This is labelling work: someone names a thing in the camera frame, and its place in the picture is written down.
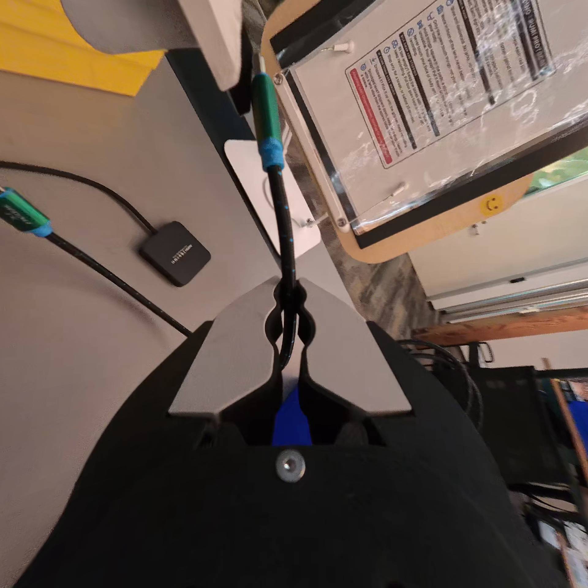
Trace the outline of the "instruction sign board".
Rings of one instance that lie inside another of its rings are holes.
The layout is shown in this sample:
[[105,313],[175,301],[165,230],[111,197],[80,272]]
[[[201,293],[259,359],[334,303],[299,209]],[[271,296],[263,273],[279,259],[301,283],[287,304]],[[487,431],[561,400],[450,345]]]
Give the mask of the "instruction sign board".
[[261,51],[343,249],[379,263],[586,146],[586,1],[283,1]]

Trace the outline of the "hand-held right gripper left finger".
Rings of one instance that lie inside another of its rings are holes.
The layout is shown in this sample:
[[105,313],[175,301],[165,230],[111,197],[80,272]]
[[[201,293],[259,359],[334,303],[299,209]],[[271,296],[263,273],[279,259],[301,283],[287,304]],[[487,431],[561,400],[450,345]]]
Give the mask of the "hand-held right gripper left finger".
[[170,415],[218,417],[269,380],[283,332],[278,281],[268,277],[218,313],[168,407]]

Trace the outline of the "wooden post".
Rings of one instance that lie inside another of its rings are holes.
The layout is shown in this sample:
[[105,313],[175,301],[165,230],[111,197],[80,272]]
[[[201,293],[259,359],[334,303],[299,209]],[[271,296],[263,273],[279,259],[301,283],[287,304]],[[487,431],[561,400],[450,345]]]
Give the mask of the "wooden post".
[[415,328],[411,337],[442,346],[586,329],[586,304],[524,314],[504,314]]

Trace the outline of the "blue divided plastic bin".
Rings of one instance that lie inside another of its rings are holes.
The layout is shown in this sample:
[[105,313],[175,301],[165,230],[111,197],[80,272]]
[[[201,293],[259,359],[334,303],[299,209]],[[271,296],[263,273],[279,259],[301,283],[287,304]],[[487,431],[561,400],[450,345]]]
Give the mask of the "blue divided plastic bin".
[[270,444],[272,446],[312,445],[309,422],[299,404],[298,386],[289,392],[275,413]]

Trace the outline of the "square black HDMI adapter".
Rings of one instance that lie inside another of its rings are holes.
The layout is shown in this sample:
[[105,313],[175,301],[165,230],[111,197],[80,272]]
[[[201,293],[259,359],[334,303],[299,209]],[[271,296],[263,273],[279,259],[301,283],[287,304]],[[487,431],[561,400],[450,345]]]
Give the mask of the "square black HDMI adapter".
[[175,287],[188,284],[211,260],[209,250],[177,220],[144,239],[138,253]]

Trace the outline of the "yellow plastic bin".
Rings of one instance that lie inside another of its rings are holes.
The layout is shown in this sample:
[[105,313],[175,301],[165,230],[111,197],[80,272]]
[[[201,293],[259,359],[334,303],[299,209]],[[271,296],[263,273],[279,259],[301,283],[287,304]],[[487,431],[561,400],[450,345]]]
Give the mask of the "yellow plastic bin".
[[134,96],[163,55],[98,52],[60,1],[1,1],[1,70]]

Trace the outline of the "braided HDMI cable green plugs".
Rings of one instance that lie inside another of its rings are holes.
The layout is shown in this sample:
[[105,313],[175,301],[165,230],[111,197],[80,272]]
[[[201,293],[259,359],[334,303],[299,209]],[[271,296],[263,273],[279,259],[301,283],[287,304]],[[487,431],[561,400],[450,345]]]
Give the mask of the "braided HDMI cable green plugs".
[[[254,72],[250,82],[251,110],[253,114],[255,142],[261,159],[261,166],[267,175],[270,200],[273,205],[277,230],[282,272],[278,289],[278,307],[283,313],[278,364],[280,370],[283,370],[290,361],[295,341],[297,316],[295,250],[290,208],[283,180],[284,156],[277,100],[273,82],[265,71],[264,59],[261,56],[258,57],[258,63],[258,70]],[[135,288],[127,285],[127,283],[119,278],[75,245],[57,235],[53,230],[49,218],[12,188],[1,187],[1,220],[18,232],[46,239],[64,252],[104,276],[115,287],[131,296],[150,313],[163,319],[168,325],[172,326],[185,337],[191,334],[187,327],[157,307],[157,304],[145,298]]]

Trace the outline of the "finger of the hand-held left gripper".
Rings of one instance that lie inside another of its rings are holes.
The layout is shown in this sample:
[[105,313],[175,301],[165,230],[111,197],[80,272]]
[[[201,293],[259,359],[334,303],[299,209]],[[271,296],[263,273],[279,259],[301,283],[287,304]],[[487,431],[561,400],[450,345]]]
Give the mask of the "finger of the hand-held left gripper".
[[220,90],[241,72],[241,1],[61,1],[75,32],[110,54],[198,48]]

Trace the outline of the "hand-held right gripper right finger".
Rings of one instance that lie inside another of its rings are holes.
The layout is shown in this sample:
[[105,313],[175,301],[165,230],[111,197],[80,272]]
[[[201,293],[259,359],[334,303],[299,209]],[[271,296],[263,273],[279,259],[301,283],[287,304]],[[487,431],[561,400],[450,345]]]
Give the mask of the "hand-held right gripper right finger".
[[310,378],[367,415],[406,414],[412,406],[363,317],[305,277],[301,305],[310,315],[304,342]]

